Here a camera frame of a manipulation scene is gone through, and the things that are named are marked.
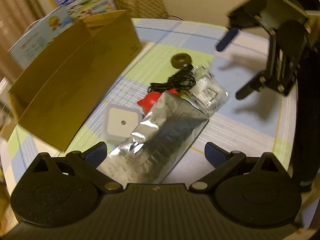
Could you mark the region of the white square plastic container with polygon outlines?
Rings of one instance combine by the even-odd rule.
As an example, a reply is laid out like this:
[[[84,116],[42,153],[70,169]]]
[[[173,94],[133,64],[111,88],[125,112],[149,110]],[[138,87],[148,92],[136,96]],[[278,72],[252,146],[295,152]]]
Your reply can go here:
[[[142,118],[142,113],[137,109],[109,103],[105,109],[101,128],[103,140],[118,146],[131,135]]]

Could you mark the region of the silver foil pouch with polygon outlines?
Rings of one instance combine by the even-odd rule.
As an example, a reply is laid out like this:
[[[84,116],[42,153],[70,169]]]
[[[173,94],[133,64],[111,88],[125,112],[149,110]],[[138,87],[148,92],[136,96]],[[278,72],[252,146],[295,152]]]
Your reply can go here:
[[[159,183],[175,167],[209,121],[209,115],[164,92],[130,136],[98,170],[121,185]]]

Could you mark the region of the clear plastic packet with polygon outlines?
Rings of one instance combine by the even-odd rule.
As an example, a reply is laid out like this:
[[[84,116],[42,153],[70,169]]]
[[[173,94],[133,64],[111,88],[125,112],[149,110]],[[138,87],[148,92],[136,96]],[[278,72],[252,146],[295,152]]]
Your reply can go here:
[[[195,85],[186,91],[194,105],[212,117],[229,99],[229,94],[204,66],[193,70]]]

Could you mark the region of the checked tablecloth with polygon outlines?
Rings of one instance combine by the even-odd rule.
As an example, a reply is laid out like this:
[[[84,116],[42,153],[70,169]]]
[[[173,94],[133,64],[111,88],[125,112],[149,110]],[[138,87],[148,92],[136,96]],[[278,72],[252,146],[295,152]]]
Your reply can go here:
[[[144,98],[151,82],[163,82],[174,73],[171,57],[187,53],[194,65],[205,66],[215,76],[228,91],[229,99],[210,119],[166,182],[190,184],[210,172],[212,166],[204,157],[204,146],[209,141],[248,156],[272,152],[284,167],[289,166],[297,91],[293,89],[284,97],[264,89],[244,100],[235,98],[235,93],[264,69],[267,39],[242,32],[226,50],[218,53],[215,46],[224,35],[224,27],[157,19],[135,19],[133,23],[143,44],[142,52],[80,129],[70,150],[84,151],[101,141],[106,106],[111,103],[137,108],[138,100]]]

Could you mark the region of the open brown cardboard box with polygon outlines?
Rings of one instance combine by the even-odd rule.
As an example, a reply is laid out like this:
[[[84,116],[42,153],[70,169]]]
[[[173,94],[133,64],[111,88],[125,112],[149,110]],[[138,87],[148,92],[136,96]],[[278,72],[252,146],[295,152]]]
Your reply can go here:
[[[78,20],[54,38],[9,89],[18,124],[66,150],[141,49],[125,10]]]

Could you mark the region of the red plush toy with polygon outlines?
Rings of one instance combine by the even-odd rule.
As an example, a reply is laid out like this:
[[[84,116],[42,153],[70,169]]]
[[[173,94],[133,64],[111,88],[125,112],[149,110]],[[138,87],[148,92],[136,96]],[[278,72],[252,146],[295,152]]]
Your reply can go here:
[[[163,92],[149,92],[143,99],[137,101],[137,105],[147,114],[162,94]]]

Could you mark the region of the brown hair scrunchie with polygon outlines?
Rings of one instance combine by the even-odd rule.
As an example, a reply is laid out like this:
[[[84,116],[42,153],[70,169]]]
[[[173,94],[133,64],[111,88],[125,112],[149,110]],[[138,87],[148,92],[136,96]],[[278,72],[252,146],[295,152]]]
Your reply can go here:
[[[171,58],[171,65],[175,69],[182,69],[189,64],[192,64],[192,58],[187,53],[179,53]]]

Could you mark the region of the light blue milk carton box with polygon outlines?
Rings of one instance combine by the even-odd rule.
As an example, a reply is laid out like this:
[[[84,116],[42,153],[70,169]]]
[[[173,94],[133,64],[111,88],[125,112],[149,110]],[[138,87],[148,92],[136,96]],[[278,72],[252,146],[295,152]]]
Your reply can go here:
[[[54,38],[73,24],[65,7],[59,7],[26,31],[9,53],[25,69]]]

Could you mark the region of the brown curtain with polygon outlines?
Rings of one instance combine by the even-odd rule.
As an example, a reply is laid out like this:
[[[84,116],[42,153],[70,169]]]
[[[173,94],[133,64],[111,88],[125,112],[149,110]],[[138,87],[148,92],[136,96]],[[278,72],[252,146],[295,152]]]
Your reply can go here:
[[[11,83],[21,75],[22,68],[9,54],[9,49],[44,10],[38,0],[1,0],[1,78]]]

